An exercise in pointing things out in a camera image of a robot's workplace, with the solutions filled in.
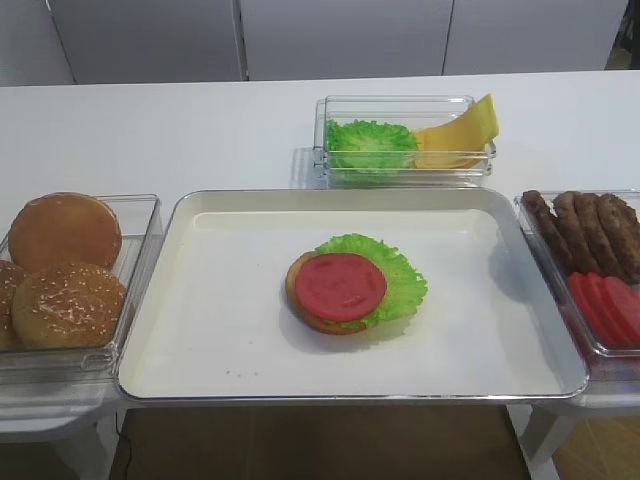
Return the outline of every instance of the lettuce leaf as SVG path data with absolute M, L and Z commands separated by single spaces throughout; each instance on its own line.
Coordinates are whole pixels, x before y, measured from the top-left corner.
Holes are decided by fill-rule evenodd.
M 375 120 L 328 122 L 327 150 L 333 168 L 407 168 L 411 155 L 396 152 L 417 149 L 417 138 L 403 125 Z
M 400 254 L 397 248 L 390 247 L 382 241 L 350 233 L 333 237 L 315 249 L 317 255 L 325 253 L 356 253 L 371 260 L 384 274 L 387 280 L 387 293 L 378 307 L 355 322 L 342 323 L 345 328 L 357 328 L 364 322 L 372 328 L 380 322 L 388 322 L 408 317 L 418 311 L 427 294 L 427 280 L 410 264 L 407 257 Z

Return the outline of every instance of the clear plastic container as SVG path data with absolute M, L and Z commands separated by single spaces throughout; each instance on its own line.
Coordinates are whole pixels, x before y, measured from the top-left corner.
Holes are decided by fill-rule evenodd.
M 97 198 L 115 212 L 122 231 L 122 248 L 112 271 L 126 287 L 126 295 L 111 341 L 102 347 L 0 352 L 0 381 L 3 384 L 95 380 L 112 375 L 136 308 L 151 278 L 162 245 L 163 230 L 160 201 L 155 195 Z M 11 260 L 7 243 L 5 237 L 0 244 L 3 260 Z
M 613 193 L 627 202 L 631 207 L 640 209 L 640 192 L 635 190 L 619 191 L 586 191 L 582 193 Z M 552 207 L 553 199 L 564 191 L 541 191 L 542 198 Z M 640 379 L 640 348 L 611 348 L 604 345 L 584 318 L 569 289 L 569 279 L 559 263 L 551 254 L 547 243 L 542 238 L 536 223 L 522 204 L 522 199 L 515 200 L 519 207 L 519 220 L 527 243 L 543 272 L 547 284 L 555 296 L 558 308 L 571 331 L 581 354 L 590 359 L 592 378 L 597 380 L 637 380 Z
M 324 170 L 329 188 L 420 187 L 425 185 L 480 186 L 491 174 L 496 156 L 493 142 L 485 150 L 402 152 L 330 151 L 327 129 L 330 121 L 345 124 L 354 120 L 403 125 L 410 130 L 436 127 L 464 113 L 474 102 L 470 96 L 330 96 L 316 108 L 315 165 Z M 353 167 L 344 168 L 347 160 Z M 451 168 L 419 169 L 419 160 Z M 371 168 L 372 163 L 392 163 L 401 168 Z

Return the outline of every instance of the yellow cheese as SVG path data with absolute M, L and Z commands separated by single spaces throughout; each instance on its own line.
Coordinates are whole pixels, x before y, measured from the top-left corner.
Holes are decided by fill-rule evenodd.
M 478 152 L 498 136 L 498 120 L 493 99 L 487 95 L 473 103 L 455 120 L 432 128 L 422 128 L 413 133 L 418 148 L 430 152 Z M 414 161 L 415 168 L 459 168 L 468 159 L 440 157 L 437 154 L 420 155 Z

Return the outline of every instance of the hamburger bun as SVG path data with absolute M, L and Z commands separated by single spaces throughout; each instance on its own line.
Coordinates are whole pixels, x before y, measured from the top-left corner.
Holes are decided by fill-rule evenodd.
M 65 262 L 29 275 L 13 298 L 13 327 L 29 348 L 100 346 L 120 316 L 125 288 L 108 270 Z
M 358 328 L 343 328 L 338 323 L 327 323 L 324 319 L 314 315 L 307 310 L 304 305 L 302 305 L 298 299 L 298 294 L 296 293 L 296 277 L 298 276 L 298 272 L 300 271 L 300 268 L 302 268 L 302 265 L 304 265 L 304 263 L 311 257 L 313 257 L 313 252 L 303 253 L 295 262 L 293 262 L 291 267 L 289 267 L 287 278 L 285 279 L 287 300 L 298 317 L 314 330 L 329 335 L 351 335 L 353 333 L 366 330 L 367 326 L 364 323 Z
M 122 246 L 115 214 L 97 198 L 52 193 L 27 203 L 9 231 L 13 261 L 29 272 L 58 262 L 111 268 Z
M 11 323 L 11 304 L 25 277 L 18 265 L 0 260 L 0 350 L 18 350 L 22 346 Z

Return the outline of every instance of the table leg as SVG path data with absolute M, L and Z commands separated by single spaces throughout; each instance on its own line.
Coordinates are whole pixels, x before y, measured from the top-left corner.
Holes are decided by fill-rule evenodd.
M 507 410 L 532 480 L 557 480 L 553 454 L 565 442 L 577 419 L 529 405 L 512 405 Z
M 118 429 L 122 428 L 125 413 L 124 409 L 117 413 Z M 52 446 L 79 480 L 107 480 L 118 446 L 115 426 L 113 413 L 70 437 L 52 442 Z

